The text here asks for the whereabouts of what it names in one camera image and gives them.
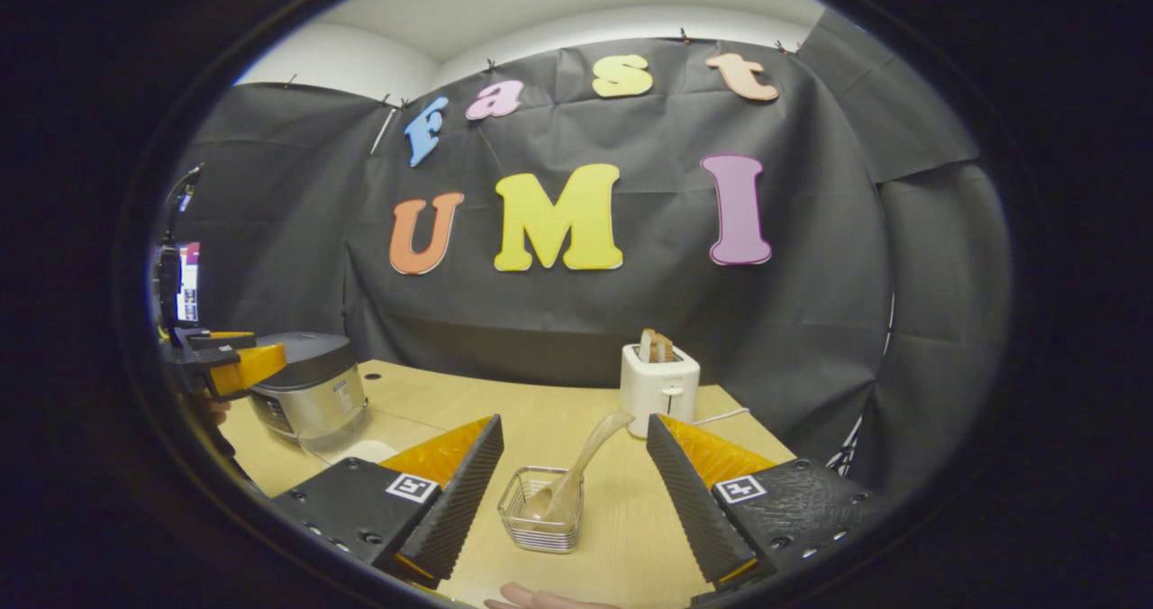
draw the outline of letter m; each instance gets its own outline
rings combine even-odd
[[[526,271],[533,257],[525,250],[525,235],[537,258],[551,269],[560,243],[572,230],[565,266],[573,270],[617,269],[624,255],[612,243],[612,185],[620,176],[608,163],[580,166],[552,204],[532,174],[514,174],[497,182],[504,198],[504,234],[500,253],[492,261],[500,271]]]

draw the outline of colorful letter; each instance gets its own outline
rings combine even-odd
[[[440,131],[440,125],[444,123],[444,119],[440,116],[440,110],[449,105],[447,97],[440,96],[436,100],[432,100],[431,105],[424,108],[408,126],[405,128],[405,134],[408,136],[408,142],[413,144],[413,158],[408,161],[409,166],[416,166],[416,163],[424,160],[424,157],[429,156],[429,152],[436,148],[437,138],[432,136],[432,133]]]
[[[492,261],[499,271],[526,271],[533,256],[525,235],[545,269],[551,269],[560,243],[572,228],[565,265],[573,270],[617,269],[625,256],[612,243],[612,185],[620,176],[608,163],[580,166],[568,178],[553,206],[532,174],[514,174],[497,182],[504,197],[504,235]]]
[[[764,67],[756,62],[746,62],[736,52],[713,55],[713,58],[704,60],[704,63],[713,68],[721,68],[724,83],[729,84],[729,89],[733,89],[741,97],[748,97],[749,100],[775,100],[778,96],[777,89],[773,84],[761,84],[753,76],[753,74],[763,72]]]
[[[593,91],[601,97],[638,96],[653,88],[653,76],[641,55],[609,55],[593,63]]]
[[[701,166],[717,187],[721,239],[709,255],[717,264],[761,264],[773,257],[773,247],[761,236],[761,211],[756,198],[756,175],[761,161],[740,155],[704,157]]]
[[[520,107],[520,100],[517,97],[520,96],[523,88],[525,83],[519,80],[510,80],[481,89],[481,92],[476,95],[478,100],[468,107],[465,118],[478,121],[487,119],[487,116],[506,116],[508,113],[515,112],[517,107]]]
[[[432,240],[421,253],[413,251],[413,230],[416,228],[416,215],[424,210],[424,200],[407,200],[392,208],[392,213],[397,216],[397,223],[392,226],[392,242],[389,245],[392,269],[406,276],[419,276],[436,269],[449,250],[452,218],[457,206],[464,201],[465,195],[460,193],[445,193],[432,200],[432,208],[436,208]]]

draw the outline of black fabric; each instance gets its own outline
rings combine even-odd
[[[964,444],[989,404],[1012,298],[1005,218],[963,123],[867,31],[827,13],[800,60],[834,92],[881,185],[894,310],[875,382],[781,435],[813,444],[813,419],[835,415],[827,426],[849,436],[861,409],[849,476],[898,496]]]
[[[718,52],[762,63],[778,99],[732,92],[704,65]],[[591,66],[621,54],[646,58],[654,87],[602,99]],[[506,80],[526,84],[517,112],[465,118],[482,88]],[[405,126],[440,96],[439,144],[413,168]],[[854,476],[890,496],[915,487],[984,404],[1010,280],[996,195],[927,83],[835,15],[799,55],[624,39],[503,63],[393,113],[370,156],[390,111],[280,84],[225,95],[182,163],[205,161],[178,231],[202,242],[206,324],[339,332],[362,360],[605,388],[619,382],[620,346],[653,326],[796,452],[835,454],[871,409]],[[700,161],[719,153],[764,166],[764,264],[709,258],[717,197]],[[529,246],[528,271],[497,271],[496,182],[532,173],[555,202],[589,163],[620,170],[612,224],[624,264],[549,270]],[[423,276],[397,272],[393,208],[450,191],[465,201],[444,260]],[[432,223],[429,206],[417,250]],[[932,349],[919,349],[926,338]],[[907,476],[877,473],[906,460]]]

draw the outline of silver rice cooker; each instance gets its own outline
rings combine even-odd
[[[352,341],[339,334],[286,332],[257,345],[284,344],[284,369],[251,388],[253,408],[277,435],[308,446],[356,430],[368,399]]]

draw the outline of white toaster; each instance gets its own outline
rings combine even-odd
[[[648,437],[651,413],[663,413],[692,423],[696,415],[696,384],[701,367],[693,358],[672,347],[673,361],[646,363],[640,360],[640,344],[620,349],[620,408],[633,414],[628,433]]]

